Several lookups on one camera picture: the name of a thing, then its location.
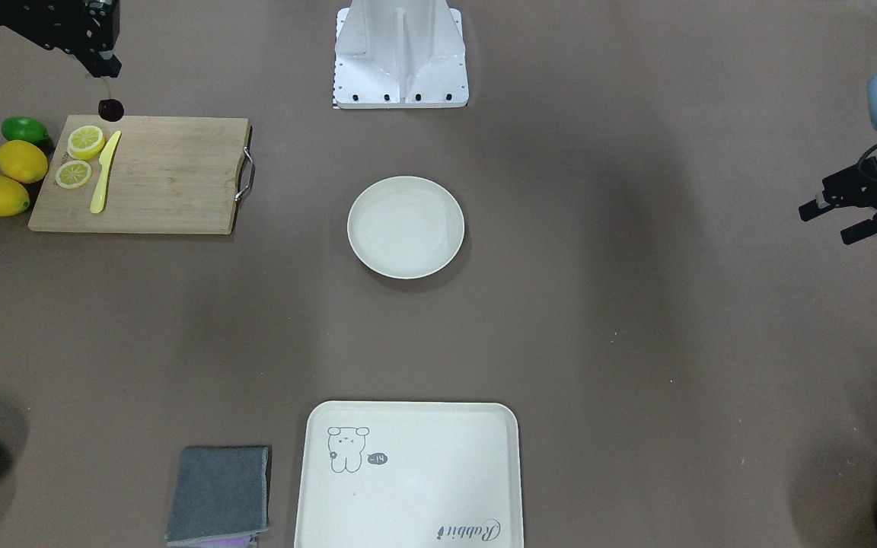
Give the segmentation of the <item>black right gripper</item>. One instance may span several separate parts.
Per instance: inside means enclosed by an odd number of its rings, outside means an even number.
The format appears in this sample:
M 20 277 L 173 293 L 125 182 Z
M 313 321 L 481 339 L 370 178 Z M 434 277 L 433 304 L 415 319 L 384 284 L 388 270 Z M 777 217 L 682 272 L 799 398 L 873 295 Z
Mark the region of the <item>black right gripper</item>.
M 46 51 L 62 51 L 101 77 L 108 100 L 108 77 L 117 77 L 121 62 L 113 53 L 120 32 L 119 1 L 1 1 L 3 27 Z

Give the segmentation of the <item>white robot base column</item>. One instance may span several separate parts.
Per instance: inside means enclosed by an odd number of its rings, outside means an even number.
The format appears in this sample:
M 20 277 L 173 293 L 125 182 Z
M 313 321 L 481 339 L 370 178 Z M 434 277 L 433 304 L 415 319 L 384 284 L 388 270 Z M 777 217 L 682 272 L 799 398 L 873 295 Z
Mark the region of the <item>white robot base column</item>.
M 352 1 L 335 22 L 333 108 L 469 103 L 463 17 L 447 2 Z

